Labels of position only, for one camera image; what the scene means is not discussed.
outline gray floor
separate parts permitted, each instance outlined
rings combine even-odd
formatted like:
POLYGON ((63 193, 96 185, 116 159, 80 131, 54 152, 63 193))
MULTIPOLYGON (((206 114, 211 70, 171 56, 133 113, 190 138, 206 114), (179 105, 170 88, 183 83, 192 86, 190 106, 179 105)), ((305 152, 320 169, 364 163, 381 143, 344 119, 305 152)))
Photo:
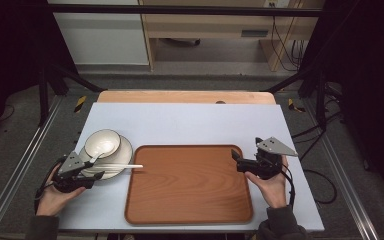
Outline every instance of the gray floor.
MULTIPOLYGON (((256 41, 213 39, 202 41, 197 47, 173 46, 161 42, 153 72, 132 71, 123 75, 89 72, 83 76, 92 83, 109 89, 259 91, 291 74, 293 72, 282 69, 275 73, 268 71, 267 62, 256 41)), ((57 98, 62 100, 60 110, 0 222, 0 234, 24 232, 29 217, 33 215, 35 188, 56 158, 74 149, 88 111, 97 98, 96 93, 91 93, 72 81, 67 83, 71 87, 70 93, 57 98), (84 107, 80 113, 74 113, 77 100, 83 95, 87 95, 84 107)), ((275 94, 277 103, 282 106, 291 135, 314 126, 311 114, 314 100, 299 99, 296 93, 298 86, 299 83, 296 83, 275 94), (305 107, 307 112, 290 110, 289 99, 296 106, 305 107)), ((37 130, 38 100, 38 89, 34 86, 13 94, 7 101, 13 106, 14 112, 8 119, 0 121, 0 193, 37 130)), ((340 110, 335 102, 330 102, 326 107, 329 110, 327 116, 340 110)), ((12 108, 8 107, 3 118, 11 112, 12 108)), ((299 142, 311 139, 316 133, 294 139, 300 155, 314 140, 299 142)), ((329 123, 325 138, 334 148, 378 236, 384 239, 384 183, 381 177, 375 172, 364 170, 361 154, 346 124, 341 122, 341 117, 329 123)), ((328 151, 322 142, 318 142, 302 160, 304 169, 316 170, 326 175, 338 188, 335 202, 319 204, 326 230, 312 235, 321 239, 363 239, 329 161, 328 151)), ((312 173, 306 173, 306 176, 316 199, 328 200, 332 197, 332 188, 326 180, 312 173)))

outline hand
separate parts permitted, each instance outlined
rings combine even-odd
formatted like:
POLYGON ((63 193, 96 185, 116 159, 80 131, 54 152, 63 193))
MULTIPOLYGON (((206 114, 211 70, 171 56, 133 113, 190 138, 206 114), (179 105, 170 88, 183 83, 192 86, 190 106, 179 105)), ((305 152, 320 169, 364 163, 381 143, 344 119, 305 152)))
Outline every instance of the hand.
MULTIPOLYGON (((51 175, 48 177, 46 182, 52 181, 52 176, 54 176, 59 165, 55 166, 51 175)), ((39 206, 37 208, 37 216, 55 216, 61 209, 67 205, 67 203, 79 196, 82 192, 86 190, 85 187, 80 187, 74 190, 71 193, 62 193, 58 191, 54 186, 49 186, 45 188, 42 198, 40 199, 39 206)))
MULTIPOLYGON (((288 161, 285 156, 282 156, 282 163, 288 167, 288 161)), ((279 173, 268 180, 260 179, 251 172, 245 172, 245 176, 257 185, 270 207, 286 207, 285 176, 279 173)))

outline floor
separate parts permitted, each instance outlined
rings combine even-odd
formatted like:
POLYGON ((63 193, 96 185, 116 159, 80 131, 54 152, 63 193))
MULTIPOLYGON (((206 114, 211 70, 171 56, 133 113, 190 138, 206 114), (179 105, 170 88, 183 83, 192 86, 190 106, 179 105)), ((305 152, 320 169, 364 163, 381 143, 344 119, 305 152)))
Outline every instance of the floor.
MULTIPOLYGON (((288 65, 287 61, 283 59, 286 68, 292 69, 292 64, 288 65)), ((294 74, 289 70, 281 68, 277 72, 270 72, 258 41, 211 39, 202 40, 195 47, 161 41, 152 72, 85 72, 82 76, 109 89, 259 91, 294 74)), ((7 192, 12 201, 3 207, 0 205, 0 239, 23 238, 25 224, 33 214, 32 197, 38 182, 42 181, 41 176, 48 171, 56 156, 74 148, 88 110, 96 101, 97 94, 72 81, 67 84, 70 92, 65 97, 54 97, 50 91, 50 101, 60 103, 37 152, 26 151, 38 130, 37 87, 15 93, 8 99, 8 108, 0 121, 0 194, 9 188, 7 192), (87 96, 84 106, 79 113, 73 113, 79 96, 83 95, 87 96), (8 181, 13 179, 12 173, 18 169, 17 164, 26 154, 30 154, 33 161, 25 165, 27 170, 21 174, 20 183, 14 186, 8 181)), ((275 94, 291 135, 316 124, 315 100, 313 97, 300 99, 296 92, 299 84, 294 83, 275 94)), ((332 87, 340 89, 340 86, 334 84, 332 87)), ((312 233, 312 236, 320 239, 384 239, 384 183, 376 172, 364 169, 361 154, 346 123, 342 121, 341 115, 335 115, 340 111, 337 101, 328 97, 325 107, 326 116, 334 117, 329 122, 326 133, 308 154, 306 151, 320 132, 316 130, 294 139, 295 147, 302 158, 302 166, 308 170, 307 180, 326 228, 324 232, 312 233), (332 203, 326 203, 334 196, 332 185, 338 191, 337 197, 332 203)), ((74 239, 73 235, 66 235, 61 234, 61 239, 74 239)), ((82 239, 96 237, 92 233, 76 236, 82 239)))

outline sleeve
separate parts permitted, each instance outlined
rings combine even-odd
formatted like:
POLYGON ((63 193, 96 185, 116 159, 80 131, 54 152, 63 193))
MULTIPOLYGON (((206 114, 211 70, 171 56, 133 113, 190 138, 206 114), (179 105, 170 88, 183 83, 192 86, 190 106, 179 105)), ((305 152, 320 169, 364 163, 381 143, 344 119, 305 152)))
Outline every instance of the sleeve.
POLYGON ((268 220, 262 222, 257 232, 259 240, 306 240, 307 231, 297 224, 290 206, 267 208, 268 220))
POLYGON ((26 240, 56 240, 58 236, 58 217, 34 216, 30 218, 26 240))

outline brown tray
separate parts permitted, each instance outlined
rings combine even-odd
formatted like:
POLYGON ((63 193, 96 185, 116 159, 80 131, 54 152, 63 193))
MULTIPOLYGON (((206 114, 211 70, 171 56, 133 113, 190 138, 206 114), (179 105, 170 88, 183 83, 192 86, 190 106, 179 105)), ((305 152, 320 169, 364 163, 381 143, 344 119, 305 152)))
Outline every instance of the brown tray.
POLYGON ((253 210, 234 145, 141 146, 125 208, 131 224, 243 223, 253 210))

